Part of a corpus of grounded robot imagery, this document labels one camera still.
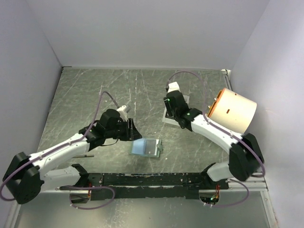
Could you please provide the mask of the green card holder wallet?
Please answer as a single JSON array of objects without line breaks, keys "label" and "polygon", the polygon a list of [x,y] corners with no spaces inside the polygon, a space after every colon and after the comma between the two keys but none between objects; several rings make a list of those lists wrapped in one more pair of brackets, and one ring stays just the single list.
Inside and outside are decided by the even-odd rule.
[{"label": "green card holder wallet", "polygon": [[130,154],[142,157],[154,157],[158,158],[162,151],[161,139],[147,139],[142,138],[133,141]]}]

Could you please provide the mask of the dark credit card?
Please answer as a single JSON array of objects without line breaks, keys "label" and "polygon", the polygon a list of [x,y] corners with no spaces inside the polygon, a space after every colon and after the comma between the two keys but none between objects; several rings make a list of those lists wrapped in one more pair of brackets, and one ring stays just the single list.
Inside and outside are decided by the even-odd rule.
[{"label": "dark credit card", "polygon": [[155,139],[147,139],[145,154],[146,155],[154,155],[156,151],[156,140]]}]

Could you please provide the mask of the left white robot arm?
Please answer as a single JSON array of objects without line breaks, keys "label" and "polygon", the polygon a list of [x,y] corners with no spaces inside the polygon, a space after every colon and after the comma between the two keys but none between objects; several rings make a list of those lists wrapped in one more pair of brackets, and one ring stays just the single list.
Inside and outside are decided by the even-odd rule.
[{"label": "left white robot arm", "polygon": [[41,152],[16,154],[3,176],[1,188],[7,187],[12,201],[25,204],[39,193],[65,185],[82,190],[88,186],[88,173],[81,165],[56,170],[61,162],[104,145],[107,139],[132,142],[142,138],[132,118],[124,112],[108,109],[98,120],[79,130],[62,143]]}]

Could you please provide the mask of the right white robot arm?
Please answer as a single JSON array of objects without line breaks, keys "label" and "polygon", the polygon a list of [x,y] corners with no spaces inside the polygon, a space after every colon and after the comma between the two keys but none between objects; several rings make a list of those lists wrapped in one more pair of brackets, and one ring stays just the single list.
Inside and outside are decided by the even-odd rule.
[{"label": "right white robot arm", "polygon": [[205,169],[202,185],[212,189],[218,181],[235,178],[246,181],[249,177],[264,177],[264,158],[254,135],[236,133],[209,119],[202,111],[189,108],[183,94],[171,91],[164,97],[169,117],[182,129],[198,133],[228,153],[227,162],[215,163]]}]

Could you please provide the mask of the white card tray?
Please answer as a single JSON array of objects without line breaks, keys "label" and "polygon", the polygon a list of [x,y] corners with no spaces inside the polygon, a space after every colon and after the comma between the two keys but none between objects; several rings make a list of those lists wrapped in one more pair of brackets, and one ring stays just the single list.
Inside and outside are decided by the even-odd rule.
[{"label": "white card tray", "polygon": [[178,103],[178,98],[164,97],[165,110],[162,117],[162,122],[165,124],[172,124],[175,126],[179,126],[177,121],[177,115],[179,114],[179,108],[182,106]]}]

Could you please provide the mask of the small metal rod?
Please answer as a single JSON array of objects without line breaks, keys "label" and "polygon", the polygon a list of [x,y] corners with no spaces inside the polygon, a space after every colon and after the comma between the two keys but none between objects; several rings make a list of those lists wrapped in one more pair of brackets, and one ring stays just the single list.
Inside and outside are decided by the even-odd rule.
[{"label": "small metal rod", "polygon": [[85,154],[85,155],[77,155],[74,156],[73,158],[77,159],[77,158],[93,158],[94,155],[93,154]]}]

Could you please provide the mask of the beige cylindrical drum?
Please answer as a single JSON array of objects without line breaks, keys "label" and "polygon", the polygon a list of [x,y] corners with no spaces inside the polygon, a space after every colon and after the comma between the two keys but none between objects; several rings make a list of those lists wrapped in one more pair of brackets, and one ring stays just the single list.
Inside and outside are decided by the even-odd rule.
[{"label": "beige cylindrical drum", "polygon": [[208,118],[237,133],[249,127],[257,109],[257,103],[227,88],[223,88],[209,109]]}]

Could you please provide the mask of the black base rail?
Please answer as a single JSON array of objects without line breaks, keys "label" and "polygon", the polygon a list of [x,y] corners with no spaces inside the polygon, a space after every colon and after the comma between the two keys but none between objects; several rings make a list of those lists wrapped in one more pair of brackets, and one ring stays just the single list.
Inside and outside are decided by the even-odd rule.
[{"label": "black base rail", "polygon": [[201,190],[228,189],[226,180],[213,182],[200,172],[188,173],[89,173],[74,187],[111,187],[116,199],[175,198],[199,199]]}]

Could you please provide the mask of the aluminium extrusion frame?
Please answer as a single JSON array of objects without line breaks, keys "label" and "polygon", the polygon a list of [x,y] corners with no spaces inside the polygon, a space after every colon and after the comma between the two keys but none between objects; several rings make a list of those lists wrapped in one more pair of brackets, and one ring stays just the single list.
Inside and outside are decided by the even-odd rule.
[{"label": "aluminium extrusion frame", "polygon": [[184,198],[90,201],[69,205],[66,191],[51,190],[25,205],[13,204],[7,228],[267,228],[267,187],[262,180],[229,183],[217,208]]}]

